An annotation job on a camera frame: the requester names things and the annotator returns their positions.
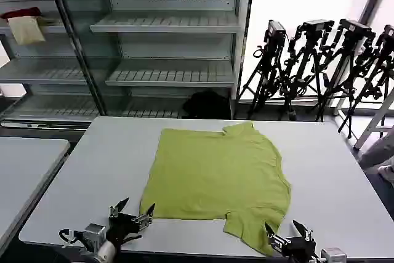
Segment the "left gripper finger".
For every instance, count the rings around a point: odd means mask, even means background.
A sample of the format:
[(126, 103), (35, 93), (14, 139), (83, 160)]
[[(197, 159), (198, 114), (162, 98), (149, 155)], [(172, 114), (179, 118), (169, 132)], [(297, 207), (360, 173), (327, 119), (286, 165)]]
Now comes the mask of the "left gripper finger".
[(143, 230), (152, 223), (154, 209), (155, 204), (153, 203), (145, 213), (133, 218), (132, 221), (136, 225), (137, 230)]
[(127, 214), (123, 213), (123, 209), (126, 207), (128, 201), (129, 197), (119, 201), (115, 206), (110, 206), (109, 218), (126, 217)]

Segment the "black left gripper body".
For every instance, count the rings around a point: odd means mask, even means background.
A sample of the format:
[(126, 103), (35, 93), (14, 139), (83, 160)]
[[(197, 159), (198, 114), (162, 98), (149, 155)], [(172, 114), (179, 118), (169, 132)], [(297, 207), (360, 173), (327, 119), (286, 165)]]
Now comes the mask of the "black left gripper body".
[(142, 237), (141, 216), (133, 216), (130, 214), (117, 213), (109, 215), (109, 226), (106, 239), (111, 242), (115, 248), (120, 248), (123, 244)]

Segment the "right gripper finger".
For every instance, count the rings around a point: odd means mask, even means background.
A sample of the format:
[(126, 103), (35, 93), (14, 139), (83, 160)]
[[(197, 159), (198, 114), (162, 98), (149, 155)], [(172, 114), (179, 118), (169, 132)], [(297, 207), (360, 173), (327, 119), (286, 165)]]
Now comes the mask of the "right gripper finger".
[(303, 224), (296, 220), (293, 220), (293, 225), (306, 241), (314, 241), (312, 230), (308, 230)]
[(267, 223), (265, 223), (265, 230), (268, 237), (268, 243), (273, 249), (282, 249), (283, 246), (287, 244), (287, 241), (284, 238), (278, 236)]

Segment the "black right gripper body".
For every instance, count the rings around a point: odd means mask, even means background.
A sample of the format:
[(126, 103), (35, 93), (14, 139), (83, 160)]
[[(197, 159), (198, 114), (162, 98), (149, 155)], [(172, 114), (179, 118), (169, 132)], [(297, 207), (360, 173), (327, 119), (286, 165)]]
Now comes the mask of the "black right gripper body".
[(315, 253), (316, 242), (304, 237), (292, 237), (282, 245), (281, 255), (289, 258), (289, 262), (320, 262)]

